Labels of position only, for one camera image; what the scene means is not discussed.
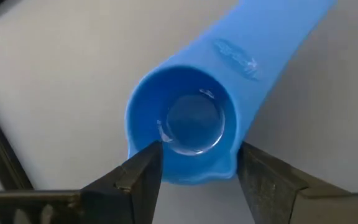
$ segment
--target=white background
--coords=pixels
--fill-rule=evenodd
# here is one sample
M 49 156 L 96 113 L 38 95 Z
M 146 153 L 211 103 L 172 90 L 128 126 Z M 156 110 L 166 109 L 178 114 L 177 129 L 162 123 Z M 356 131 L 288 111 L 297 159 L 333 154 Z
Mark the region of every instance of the white background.
M 0 7 L 0 125 L 38 189 L 75 189 L 126 159 L 138 80 L 236 0 L 8 0 Z M 314 30 L 248 141 L 358 190 L 358 1 Z M 253 223 L 237 180 L 162 184 L 154 223 Z

